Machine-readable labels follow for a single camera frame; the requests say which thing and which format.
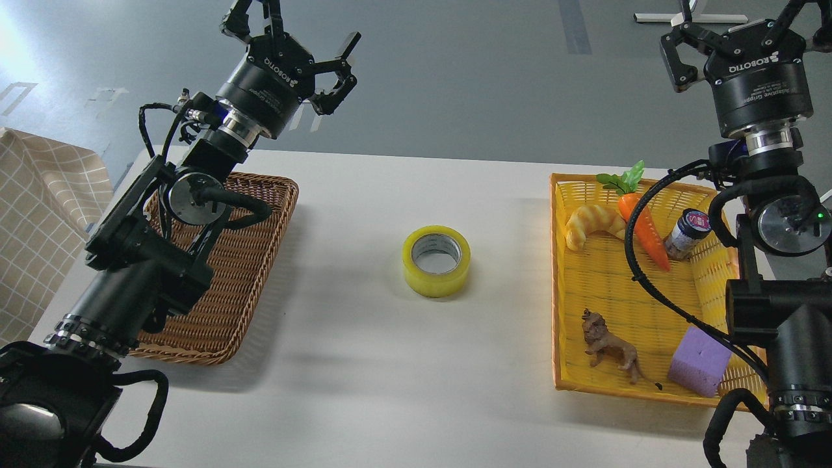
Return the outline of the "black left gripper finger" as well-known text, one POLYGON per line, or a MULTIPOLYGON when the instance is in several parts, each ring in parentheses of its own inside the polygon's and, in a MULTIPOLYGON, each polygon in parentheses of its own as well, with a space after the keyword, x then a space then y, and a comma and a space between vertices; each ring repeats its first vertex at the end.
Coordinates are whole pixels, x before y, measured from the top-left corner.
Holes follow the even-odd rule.
POLYGON ((315 92, 308 98, 312 108, 319 116, 333 114, 356 87, 358 80, 352 72, 352 66, 348 59, 361 38, 361 32, 352 32, 347 36, 339 54, 334 59, 313 62, 307 66, 306 74, 309 76, 316 77, 333 73, 337 78, 335 85, 329 92, 315 92))
POLYGON ((273 46, 276 45, 285 38, 280 1, 258 1, 263 9, 264 20, 263 33, 259 36, 252 36, 250 30, 248 11, 252 3, 253 1, 232 1, 231 8, 221 19, 220 32, 247 46, 262 44, 267 40, 273 46))

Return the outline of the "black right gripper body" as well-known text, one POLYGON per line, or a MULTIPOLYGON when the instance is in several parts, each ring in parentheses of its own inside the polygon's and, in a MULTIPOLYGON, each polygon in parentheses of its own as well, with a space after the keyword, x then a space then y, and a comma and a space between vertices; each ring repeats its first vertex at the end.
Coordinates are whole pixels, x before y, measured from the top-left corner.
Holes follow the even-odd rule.
POLYGON ((741 137, 755 125, 786 125, 814 113, 803 67, 805 39, 788 29, 779 41, 767 38, 774 27, 773 19, 760 19, 728 30, 724 39, 730 51, 742 51, 741 57, 714 51, 705 62, 722 137, 741 137))

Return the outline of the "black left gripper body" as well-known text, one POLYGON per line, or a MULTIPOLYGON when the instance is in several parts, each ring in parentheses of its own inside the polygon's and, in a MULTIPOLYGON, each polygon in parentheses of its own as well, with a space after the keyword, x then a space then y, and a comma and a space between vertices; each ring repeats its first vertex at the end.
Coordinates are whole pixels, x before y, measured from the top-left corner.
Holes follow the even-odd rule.
POLYGON ((316 89, 314 76, 299 72, 313 61, 289 34, 278 35, 276 49, 267 36, 256 36, 216 98, 253 119, 262 127, 262 136, 276 139, 301 101, 316 89))

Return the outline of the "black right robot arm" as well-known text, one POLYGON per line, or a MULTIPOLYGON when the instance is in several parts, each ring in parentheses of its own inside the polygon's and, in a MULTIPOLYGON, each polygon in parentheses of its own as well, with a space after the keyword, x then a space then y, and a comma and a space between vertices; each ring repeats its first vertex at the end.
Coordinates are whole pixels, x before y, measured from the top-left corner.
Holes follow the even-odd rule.
POLYGON ((830 210, 799 173, 797 125, 813 115, 803 67, 806 51, 830 51, 830 2, 817 3, 821 25, 811 41, 791 29, 805 6, 790 1, 776 18, 725 32, 698 24, 696 2, 660 40, 676 92, 710 84, 724 142, 709 157, 668 172, 637 202, 625 252, 633 281, 760 376, 766 400, 746 388, 720 398, 703 438, 705 459, 723 467, 720 444, 745 406, 763 426, 746 450, 749 467, 830 466, 830 210), (684 177, 717 189, 711 228, 736 248, 738 277, 725 287, 726 331, 685 312, 647 279, 633 248, 637 218, 661 190, 684 177))

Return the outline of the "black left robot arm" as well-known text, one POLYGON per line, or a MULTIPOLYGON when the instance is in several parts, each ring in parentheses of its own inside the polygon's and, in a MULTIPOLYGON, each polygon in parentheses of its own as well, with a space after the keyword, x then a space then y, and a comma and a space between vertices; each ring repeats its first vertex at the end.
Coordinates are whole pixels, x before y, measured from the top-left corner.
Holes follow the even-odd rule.
POLYGON ((316 61, 283 28, 278 1, 263 1, 263 32, 250 1, 235 1, 220 30, 246 55, 214 97, 183 90, 176 104, 139 110, 149 163, 92 232, 96 277, 44 344, 2 349, 2 466, 124 462, 153 441, 170 388, 162 371, 120 373, 140 332, 160 332, 209 290, 208 258, 224 231, 267 220, 265 201, 225 188, 259 137, 276 139, 298 107, 330 115, 357 84, 348 59, 316 61))

